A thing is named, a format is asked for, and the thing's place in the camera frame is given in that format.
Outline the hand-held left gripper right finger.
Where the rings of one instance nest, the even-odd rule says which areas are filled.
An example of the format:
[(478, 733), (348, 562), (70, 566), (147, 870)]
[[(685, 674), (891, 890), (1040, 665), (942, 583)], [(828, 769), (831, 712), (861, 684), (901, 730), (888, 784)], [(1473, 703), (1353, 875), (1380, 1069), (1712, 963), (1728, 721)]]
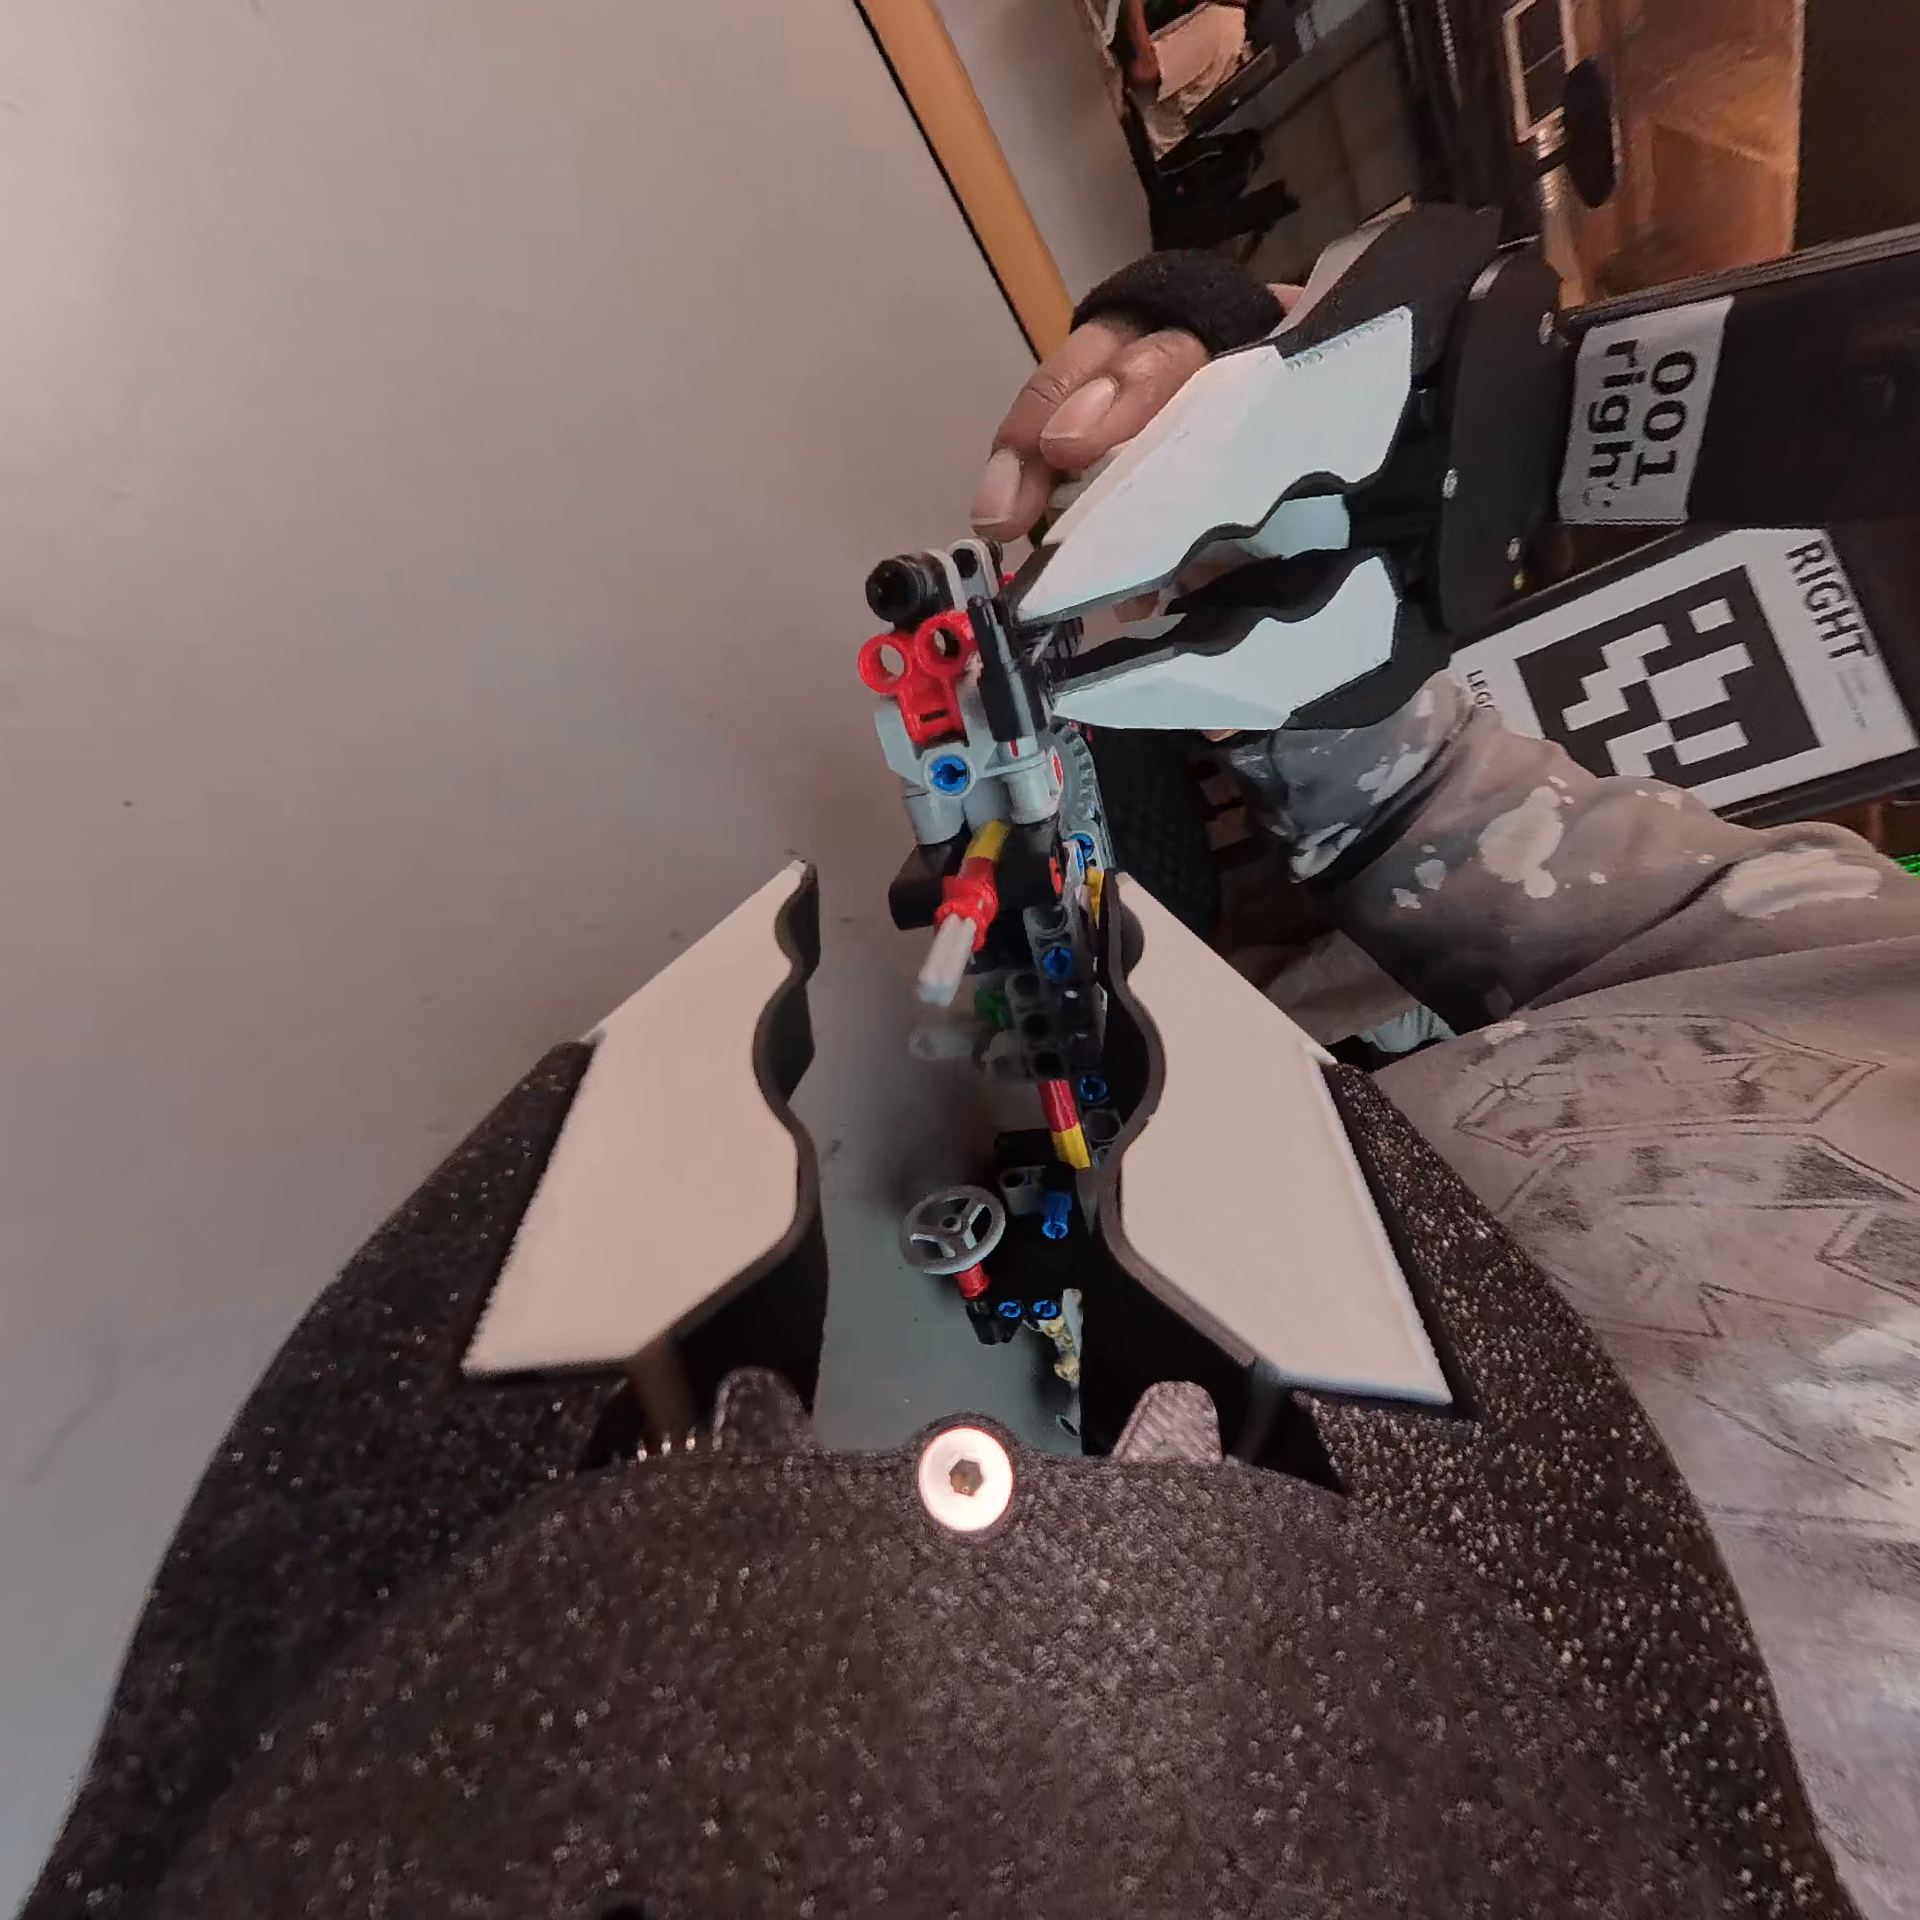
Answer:
[(1455, 1409), (1334, 1061), (1137, 879), (1099, 896), (1119, 1132), (1096, 1169), (1087, 1447), (1197, 1384), (1225, 1447), (1280, 1447), (1289, 1396)]

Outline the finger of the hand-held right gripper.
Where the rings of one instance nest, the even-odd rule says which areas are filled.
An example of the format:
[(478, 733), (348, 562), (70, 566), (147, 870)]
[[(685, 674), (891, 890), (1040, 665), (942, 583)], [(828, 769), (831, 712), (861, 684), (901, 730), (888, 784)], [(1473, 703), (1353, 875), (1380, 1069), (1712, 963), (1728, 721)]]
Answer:
[[(1006, 592), (1015, 628), (1060, 628), (1172, 586), (1219, 541), (1383, 472), (1414, 394), (1408, 304), (1311, 350), (1200, 370), (1044, 535)], [(1210, 576), (1158, 628), (1422, 628), (1379, 548), (1306, 548)]]
[(1376, 726), (1408, 703), (1408, 617), (1383, 555), (1301, 555), (1222, 576), (1166, 633), (1051, 674), (1051, 712), (1110, 730)]

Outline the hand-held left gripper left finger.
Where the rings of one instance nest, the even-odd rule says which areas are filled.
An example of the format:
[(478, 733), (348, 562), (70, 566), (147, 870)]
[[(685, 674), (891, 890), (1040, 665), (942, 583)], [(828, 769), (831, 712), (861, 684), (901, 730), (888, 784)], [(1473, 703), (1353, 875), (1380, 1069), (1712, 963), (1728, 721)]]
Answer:
[(737, 1371), (815, 1404), (828, 1246), (792, 1092), (821, 957), (792, 858), (587, 1035), (468, 1382), (625, 1378), (649, 1434), (713, 1420)]

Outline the toy brick car chassis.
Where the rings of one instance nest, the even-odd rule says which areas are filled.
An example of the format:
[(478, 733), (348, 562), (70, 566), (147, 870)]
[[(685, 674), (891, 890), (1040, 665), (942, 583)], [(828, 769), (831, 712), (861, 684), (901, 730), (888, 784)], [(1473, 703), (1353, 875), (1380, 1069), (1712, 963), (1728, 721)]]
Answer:
[(897, 776), (913, 852), (888, 887), (928, 932), (911, 1052), (965, 1061), (1032, 1102), (979, 1171), (901, 1218), (911, 1270), (946, 1282), (974, 1334), (1032, 1334), (1072, 1396), (1084, 1384), (1096, 1171), (1119, 1132), (1108, 1047), (1108, 804), (1051, 673), (1079, 624), (1023, 630), (997, 541), (882, 559), (864, 580), (878, 633), (859, 682)]

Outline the person's right forearm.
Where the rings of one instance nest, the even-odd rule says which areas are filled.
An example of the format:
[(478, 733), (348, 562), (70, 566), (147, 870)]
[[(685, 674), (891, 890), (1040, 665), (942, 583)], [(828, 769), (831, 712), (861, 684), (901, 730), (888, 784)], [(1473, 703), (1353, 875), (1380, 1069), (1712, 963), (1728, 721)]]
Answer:
[(1455, 1031), (1554, 1012), (1918, 1039), (1918, 879), (1849, 829), (1592, 776), (1449, 674), (1379, 726), (1222, 758), (1322, 913)]

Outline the grey desk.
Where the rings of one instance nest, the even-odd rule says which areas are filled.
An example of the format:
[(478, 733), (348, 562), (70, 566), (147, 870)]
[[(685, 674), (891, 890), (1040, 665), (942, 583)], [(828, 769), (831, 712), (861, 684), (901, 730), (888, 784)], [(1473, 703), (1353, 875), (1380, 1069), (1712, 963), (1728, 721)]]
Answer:
[(216, 1441), (786, 856), (1028, 350), (853, 2), (3, 2), (3, 1916)]

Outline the person's right hand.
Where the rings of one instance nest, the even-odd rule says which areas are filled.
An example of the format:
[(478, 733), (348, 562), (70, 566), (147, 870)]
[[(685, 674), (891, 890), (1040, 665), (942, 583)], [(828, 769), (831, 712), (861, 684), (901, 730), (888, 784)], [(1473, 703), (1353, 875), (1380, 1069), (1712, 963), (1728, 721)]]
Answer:
[(1210, 358), (1182, 325), (1099, 315), (1072, 328), (998, 420), (974, 493), (974, 535), (1036, 531), (1055, 489), (1137, 436)]

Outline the black framed marker sign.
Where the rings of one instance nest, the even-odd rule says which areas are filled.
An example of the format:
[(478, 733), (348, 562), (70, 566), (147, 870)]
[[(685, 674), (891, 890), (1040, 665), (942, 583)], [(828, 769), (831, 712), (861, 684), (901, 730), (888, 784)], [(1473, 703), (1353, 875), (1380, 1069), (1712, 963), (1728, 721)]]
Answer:
[(1918, 522), (1672, 535), (1454, 655), (1507, 730), (1765, 827), (1918, 789)]

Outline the person's grey printed sweatshirt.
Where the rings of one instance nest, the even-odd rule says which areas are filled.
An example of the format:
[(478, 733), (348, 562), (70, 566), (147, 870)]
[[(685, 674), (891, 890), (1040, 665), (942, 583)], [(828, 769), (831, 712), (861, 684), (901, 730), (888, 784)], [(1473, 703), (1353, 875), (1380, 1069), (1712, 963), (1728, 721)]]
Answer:
[(1434, 865), (1311, 887), (1458, 1031), (1383, 1084), (1634, 1384), (1843, 1884), (1918, 1916), (1918, 879), (1828, 827)]

